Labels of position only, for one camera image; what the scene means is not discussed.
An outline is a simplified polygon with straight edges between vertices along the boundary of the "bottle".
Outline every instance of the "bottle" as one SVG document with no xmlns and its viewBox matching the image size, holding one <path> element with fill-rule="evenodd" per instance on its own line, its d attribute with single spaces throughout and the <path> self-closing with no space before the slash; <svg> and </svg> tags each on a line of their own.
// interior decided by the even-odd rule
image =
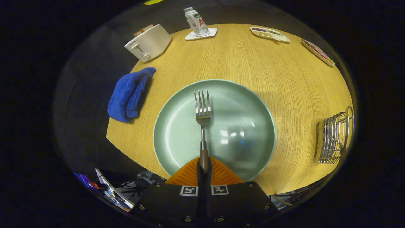
<svg viewBox="0 0 405 228">
<path fill-rule="evenodd" d="M 196 37 L 203 37 L 209 34 L 207 25 L 202 20 L 201 15 L 193 9 L 193 7 L 188 7 L 183 9 L 185 19 L 189 23 L 190 27 L 193 29 Z"/>
</svg>

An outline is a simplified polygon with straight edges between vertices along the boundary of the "blue microfiber cloth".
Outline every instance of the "blue microfiber cloth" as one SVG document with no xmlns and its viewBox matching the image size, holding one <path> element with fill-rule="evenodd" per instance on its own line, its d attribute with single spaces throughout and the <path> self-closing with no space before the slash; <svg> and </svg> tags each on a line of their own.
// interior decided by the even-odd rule
<svg viewBox="0 0 405 228">
<path fill-rule="evenodd" d="M 122 76 L 114 88 L 107 112 L 111 118 L 128 123 L 138 115 L 138 105 L 146 83 L 156 69 L 147 67 L 141 71 Z"/>
</svg>

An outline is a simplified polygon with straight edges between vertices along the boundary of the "dark background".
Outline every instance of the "dark background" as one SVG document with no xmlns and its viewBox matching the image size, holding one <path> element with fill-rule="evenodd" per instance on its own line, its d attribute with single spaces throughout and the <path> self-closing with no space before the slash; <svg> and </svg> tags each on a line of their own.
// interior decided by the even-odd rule
<svg viewBox="0 0 405 228">
<path fill-rule="evenodd" d="M 362 110 L 362 121 L 357 122 L 361 132 L 341 170 L 315 197 L 274 220 L 273 226 L 399 227 L 404 222 L 399 208 L 404 202 L 399 195 L 404 140 L 397 134 L 403 127 L 403 5 L 346 0 L 270 3 L 306 23 L 351 60 L 347 64 Z M 138 226 L 82 187 L 56 155 L 50 130 L 53 90 L 66 60 L 92 31 L 134 4 L 4 3 L 10 42 L 3 58 L 11 70 L 3 76 L 6 227 L 20 227 L 21 222 L 30 227 Z"/>
</svg>

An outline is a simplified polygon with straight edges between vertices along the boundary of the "fork tines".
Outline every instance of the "fork tines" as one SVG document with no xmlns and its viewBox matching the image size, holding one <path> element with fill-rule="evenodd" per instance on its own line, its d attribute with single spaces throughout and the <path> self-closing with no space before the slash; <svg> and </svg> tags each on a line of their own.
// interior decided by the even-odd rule
<svg viewBox="0 0 405 228">
<path fill-rule="evenodd" d="M 206 93 L 207 93 L 207 104 L 205 103 L 204 90 L 201 90 L 201 93 L 198 90 L 198 99 L 197 99 L 197 93 L 194 91 L 194 99 L 196 102 L 196 116 L 211 115 L 211 104 L 209 102 L 208 90 L 206 90 Z"/>
</svg>

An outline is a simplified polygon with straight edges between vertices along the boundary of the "ceramic plate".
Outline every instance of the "ceramic plate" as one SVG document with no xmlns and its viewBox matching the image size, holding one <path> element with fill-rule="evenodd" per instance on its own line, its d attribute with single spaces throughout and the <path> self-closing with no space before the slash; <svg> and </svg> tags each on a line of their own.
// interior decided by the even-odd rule
<svg viewBox="0 0 405 228">
<path fill-rule="evenodd" d="M 163 106 L 153 130 L 156 157 L 169 174 L 200 154 L 201 127 L 194 91 L 208 89 L 212 118 L 205 127 L 210 156 L 242 180 L 251 181 L 266 167 L 275 147 L 269 109 L 250 89 L 226 80 L 205 80 L 175 93 Z"/>
</svg>

